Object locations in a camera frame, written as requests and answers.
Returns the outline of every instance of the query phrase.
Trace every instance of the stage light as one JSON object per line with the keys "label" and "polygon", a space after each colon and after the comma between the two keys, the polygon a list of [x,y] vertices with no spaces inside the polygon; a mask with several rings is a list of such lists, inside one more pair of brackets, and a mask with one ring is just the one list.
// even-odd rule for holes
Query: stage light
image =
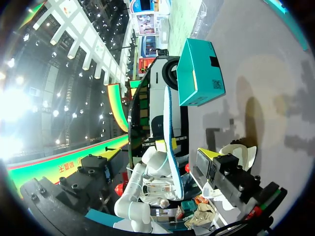
{"label": "stage light", "polygon": [[2,72],[0,72],[0,80],[4,80],[5,79],[5,74],[3,74]]}
{"label": "stage light", "polygon": [[24,42],[28,41],[29,38],[30,38],[30,35],[28,33],[25,34],[23,37]]}
{"label": "stage light", "polygon": [[54,111],[53,111],[53,116],[54,116],[54,117],[57,117],[58,115],[59,115],[59,111],[54,110]]}
{"label": "stage light", "polygon": [[16,83],[18,85],[22,85],[24,82],[24,78],[22,76],[19,76],[18,78],[16,78]]}
{"label": "stage light", "polygon": [[14,122],[28,110],[32,110],[32,104],[22,90],[13,88],[0,94],[0,119]]}
{"label": "stage light", "polygon": [[10,61],[8,61],[8,66],[10,67],[10,68],[12,68],[12,67],[14,67],[14,64],[15,64],[15,59],[14,58],[11,58],[11,60]]}
{"label": "stage light", "polygon": [[47,108],[48,107],[48,102],[47,101],[43,101],[43,107]]}
{"label": "stage light", "polygon": [[23,143],[21,140],[15,139],[13,137],[0,137],[0,150],[1,157],[3,159],[8,159],[14,154],[19,153],[23,148]]}

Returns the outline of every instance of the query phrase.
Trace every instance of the black machine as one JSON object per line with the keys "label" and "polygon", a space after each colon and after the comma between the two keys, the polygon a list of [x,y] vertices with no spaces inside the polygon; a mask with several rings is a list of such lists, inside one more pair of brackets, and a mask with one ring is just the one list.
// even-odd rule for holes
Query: black machine
{"label": "black machine", "polygon": [[[92,221],[84,215],[89,209],[113,214],[108,201],[108,187],[114,174],[110,161],[101,156],[86,156],[82,167],[54,185],[45,177],[32,179],[21,187],[25,204],[34,218],[53,235],[112,235],[117,230]],[[207,235],[256,235],[269,230],[270,216],[286,195],[275,183],[262,189],[260,178],[251,176],[237,165],[238,159],[229,154],[210,160],[198,152],[196,171],[203,172],[213,188],[219,188],[226,198],[241,210],[239,221],[219,228]],[[119,235],[133,234],[118,231]],[[193,231],[181,232],[192,235]]]}

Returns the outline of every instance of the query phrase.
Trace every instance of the white vehicle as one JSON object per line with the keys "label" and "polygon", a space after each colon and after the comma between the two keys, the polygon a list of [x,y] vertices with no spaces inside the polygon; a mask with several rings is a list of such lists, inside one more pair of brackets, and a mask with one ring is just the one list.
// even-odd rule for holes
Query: white vehicle
{"label": "white vehicle", "polygon": [[[176,74],[178,62],[179,57],[157,57],[143,76],[133,96],[128,116],[129,153],[132,157],[142,156],[146,147],[153,145],[153,140],[163,139],[165,86],[171,88],[172,136],[177,138],[177,141],[188,142],[188,109],[179,106]],[[178,146],[175,153],[179,152],[181,155],[187,154],[188,145]]]}

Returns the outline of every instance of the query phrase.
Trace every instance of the exhibition hall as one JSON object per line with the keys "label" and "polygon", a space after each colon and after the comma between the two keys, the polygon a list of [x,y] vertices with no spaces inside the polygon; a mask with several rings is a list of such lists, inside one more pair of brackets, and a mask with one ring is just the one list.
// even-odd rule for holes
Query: exhibition hall
{"label": "exhibition hall", "polygon": [[315,3],[1,4],[3,230],[313,227]]}

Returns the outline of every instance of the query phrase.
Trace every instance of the ceiling light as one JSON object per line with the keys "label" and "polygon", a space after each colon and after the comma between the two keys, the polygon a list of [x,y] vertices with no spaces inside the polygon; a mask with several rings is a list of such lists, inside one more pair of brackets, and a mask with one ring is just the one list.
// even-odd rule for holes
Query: ceiling light
{"label": "ceiling light", "polygon": [[0,72],[0,80],[4,80],[5,79],[5,74],[3,74],[2,72]]}
{"label": "ceiling light", "polygon": [[43,101],[43,107],[47,108],[48,107],[48,102],[47,101]]}
{"label": "ceiling light", "polygon": [[14,58],[11,58],[11,60],[8,61],[8,66],[9,66],[10,68],[12,68],[12,67],[14,67],[14,64],[15,64],[15,59],[14,59]]}
{"label": "ceiling light", "polygon": [[18,85],[22,85],[24,82],[24,78],[22,76],[19,76],[18,78],[16,78],[16,83]]}
{"label": "ceiling light", "polygon": [[28,41],[29,38],[30,38],[30,35],[28,33],[25,34],[23,37],[24,42]]}
{"label": "ceiling light", "polygon": [[58,115],[59,115],[59,111],[54,110],[54,111],[53,111],[53,116],[54,116],[54,117],[57,117]]}

